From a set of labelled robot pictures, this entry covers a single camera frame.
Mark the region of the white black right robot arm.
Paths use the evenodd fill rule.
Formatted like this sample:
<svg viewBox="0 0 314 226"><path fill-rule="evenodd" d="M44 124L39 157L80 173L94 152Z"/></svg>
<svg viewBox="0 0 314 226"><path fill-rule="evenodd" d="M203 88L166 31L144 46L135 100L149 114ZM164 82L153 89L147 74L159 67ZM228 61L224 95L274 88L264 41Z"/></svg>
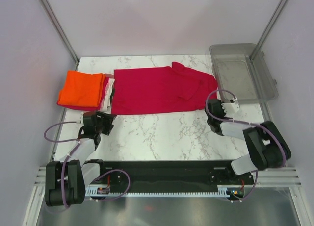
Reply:
<svg viewBox="0 0 314 226"><path fill-rule="evenodd" d="M233 160L224 172L229 183L237 183L248 172L280 168L292 156L283 136L272 121L250 124L227 117L226 104L219 99L207 99L205 113L212 132L245 141L248 154Z"/></svg>

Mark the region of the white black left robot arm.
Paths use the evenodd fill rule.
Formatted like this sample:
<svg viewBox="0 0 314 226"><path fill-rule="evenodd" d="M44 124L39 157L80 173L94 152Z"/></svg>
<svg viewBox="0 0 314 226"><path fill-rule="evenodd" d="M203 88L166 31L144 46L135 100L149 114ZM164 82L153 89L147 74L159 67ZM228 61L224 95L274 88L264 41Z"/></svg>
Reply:
<svg viewBox="0 0 314 226"><path fill-rule="evenodd" d="M91 182L104 183L107 170L97 162L86 163L88 157L98 148L101 135L108 136L117 116L101 111L85 112L82 115L82 126L77 138L52 140L47 137L48 131L67 122L54 124L44 132L44 138L52 143L75 142L60 160L49 162L45 171L45 203L48 207L81 204L85 198L86 186Z"/></svg>

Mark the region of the crimson red t shirt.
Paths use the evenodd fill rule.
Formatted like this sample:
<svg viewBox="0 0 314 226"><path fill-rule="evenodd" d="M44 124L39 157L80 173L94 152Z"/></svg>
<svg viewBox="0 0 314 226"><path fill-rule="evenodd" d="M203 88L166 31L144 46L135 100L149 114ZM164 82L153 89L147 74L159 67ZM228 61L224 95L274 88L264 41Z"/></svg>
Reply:
<svg viewBox="0 0 314 226"><path fill-rule="evenodd" d="M214 76L186 67L170 66L114 70L115 115L147 115L202 110L207 96L216 98Z"/></svg>

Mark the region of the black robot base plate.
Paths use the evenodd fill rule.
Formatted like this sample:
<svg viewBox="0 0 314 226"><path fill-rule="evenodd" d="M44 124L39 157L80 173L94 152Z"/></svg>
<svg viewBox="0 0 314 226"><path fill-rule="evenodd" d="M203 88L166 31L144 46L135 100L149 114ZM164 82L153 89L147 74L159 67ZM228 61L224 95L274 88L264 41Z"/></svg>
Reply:
<svg viewBox="0 0 314 226"><path fill-rule="evenodd" d="M196 161L102 161L93 184L108 184L113 190L209 190L218 185L251 185L250 173L231 175L230 160Z"/></svg>

